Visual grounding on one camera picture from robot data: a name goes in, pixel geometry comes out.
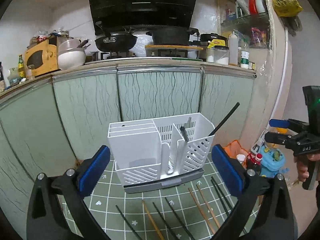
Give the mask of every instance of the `white pipe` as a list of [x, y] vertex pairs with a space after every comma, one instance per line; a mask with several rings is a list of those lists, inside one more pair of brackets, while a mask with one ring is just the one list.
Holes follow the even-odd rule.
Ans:
[[[272, 110], [270, 119], [273, 119], [273, 116], [275, 115], [276, 112], [276, 108], [278, 107], [279, 101], [280, 101], [280, 96], [281, 96], [281, 91], [284, 85], [284, 78], [285, 78], [285, 74], [286, 74], [286, 70], [287, 70], [287, 62], [288, 62], [288, 43], [289, 43], [289, 35], [288, 35], [288, 28], [285, 27], [284, 28], [284, 32], [285, 32], [285, 53], [284, 53], [284, 66], [283, 66], [283, 71], [282, 71], [282, 77], [281, 77], [281, 83], [280, 83], [280, 87], [279, 87], [279, 92], [278, 92], [278, 96], [276, 99], [276, 103], [275, 103], [275, 107]], [[270, 129], [270, 125], [268, 123], [267, 125], [267, 130]]]

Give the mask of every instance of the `orange bag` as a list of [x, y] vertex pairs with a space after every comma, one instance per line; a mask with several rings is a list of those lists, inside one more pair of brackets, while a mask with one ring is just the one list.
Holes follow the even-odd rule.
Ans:
[[[248, 152], [241, 147], [241, 144], [238, 140], [234, 140], [233, 142], [229, 143], [226, 147], [223, 148], [228, 156], [232, 159], [237, 159], [238, 154], [243, 154], [244, 156], [248, 156]], [[242, 166], [246, 168], [246, 159], [242, 163]]]

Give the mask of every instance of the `range hood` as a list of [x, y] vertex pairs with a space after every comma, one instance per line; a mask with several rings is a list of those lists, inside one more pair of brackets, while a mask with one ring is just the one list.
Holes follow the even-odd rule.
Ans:
[[[196, 0], [89, 0], [93, 23], [120, 30], [154, 25], [190, 27]], [[96, 35], [102, 30], [95, 25]]]

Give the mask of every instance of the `blue gripper pad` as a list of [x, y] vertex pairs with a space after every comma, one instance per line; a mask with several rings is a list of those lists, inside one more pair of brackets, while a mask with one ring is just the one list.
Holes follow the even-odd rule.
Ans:
[[91, 195], [102, 173], [110, 161], [110, 149], [102, 145], [91, 158], [84, 160], [77, 169], [77, 187], [81, 197]]
[[269, 125], [271, 127], [289, 128], [289, 122], [287, 120], [271, 119]]
[[244, 189], [244, 167], [238, 160], [230, 158], [220, 144], [212, 148], [211, 155], [230, 194], [239, 197]]

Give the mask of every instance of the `yellow plastic bag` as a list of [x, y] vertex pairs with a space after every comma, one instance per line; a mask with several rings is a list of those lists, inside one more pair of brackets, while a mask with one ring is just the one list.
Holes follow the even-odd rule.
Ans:
[[272, 0], [272, 5], [279, 17], [294, 17], [303, 10], [297, 0]]

